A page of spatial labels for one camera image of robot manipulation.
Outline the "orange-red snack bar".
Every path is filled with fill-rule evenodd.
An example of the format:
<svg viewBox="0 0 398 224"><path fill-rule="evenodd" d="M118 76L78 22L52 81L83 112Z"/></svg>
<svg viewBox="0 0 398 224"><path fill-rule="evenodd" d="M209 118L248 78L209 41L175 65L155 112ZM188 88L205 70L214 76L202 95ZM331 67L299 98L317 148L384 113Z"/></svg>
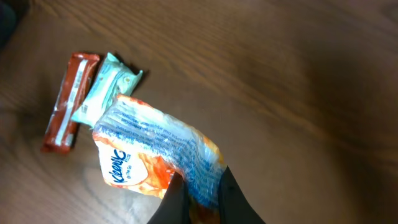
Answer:
<svg viewBox="0 0 398 224"><path fill-rule="evenodd" d="M75 52L68 61L60 91L44 134L41 150L68 153L73 148L79 124L72 120L91 86L101 57Z"/></svg>

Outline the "light green wipes pack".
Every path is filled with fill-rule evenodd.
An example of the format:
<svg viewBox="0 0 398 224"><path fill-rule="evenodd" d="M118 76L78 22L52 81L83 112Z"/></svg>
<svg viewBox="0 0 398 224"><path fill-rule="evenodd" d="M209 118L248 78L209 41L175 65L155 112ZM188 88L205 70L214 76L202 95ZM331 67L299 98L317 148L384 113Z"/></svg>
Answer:
<svg viewBox="0 0 398 224"><path fill-rule="evenodd" d="M119 94L131 95L144 72L134 73L108 53L96 75L95 82L72 121L93 127Z"/></svg>

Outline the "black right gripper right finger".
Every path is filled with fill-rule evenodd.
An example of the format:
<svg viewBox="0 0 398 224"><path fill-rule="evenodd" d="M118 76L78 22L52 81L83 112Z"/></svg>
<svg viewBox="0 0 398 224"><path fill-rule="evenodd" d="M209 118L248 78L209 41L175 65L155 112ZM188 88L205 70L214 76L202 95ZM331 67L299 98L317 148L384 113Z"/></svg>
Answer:
<svg viewBox="0 0 398 224"><path fill-rule="evenodd" d="M246 200L229 167L218 188L221 224L266 224Z"/></svg>

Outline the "orange tissue pack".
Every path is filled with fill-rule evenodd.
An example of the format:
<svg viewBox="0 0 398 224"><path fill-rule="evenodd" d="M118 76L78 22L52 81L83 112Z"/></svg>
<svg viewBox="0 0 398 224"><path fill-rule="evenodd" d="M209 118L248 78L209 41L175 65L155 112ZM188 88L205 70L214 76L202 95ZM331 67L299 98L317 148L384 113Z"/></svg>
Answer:
<svg viewBox="0 0 398 224"><path fill-rule="evenodd" d="M218 146L194 127L147 103L118 95L93 129L104 181L164 198L180 174L193 223L219 223L218 187L226 169Z"/></svg>

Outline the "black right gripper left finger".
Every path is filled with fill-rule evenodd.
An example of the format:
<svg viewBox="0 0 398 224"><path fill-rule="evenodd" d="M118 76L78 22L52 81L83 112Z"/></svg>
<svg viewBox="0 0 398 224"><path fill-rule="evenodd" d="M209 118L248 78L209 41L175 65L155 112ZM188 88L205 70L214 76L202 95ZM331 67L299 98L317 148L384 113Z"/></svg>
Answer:
<svg viewBox="0 0 398 224"><path fill-rule="evenodd" d="M191 224L190 200L183 177L174 173L158 209L148 224Z"/></svg>

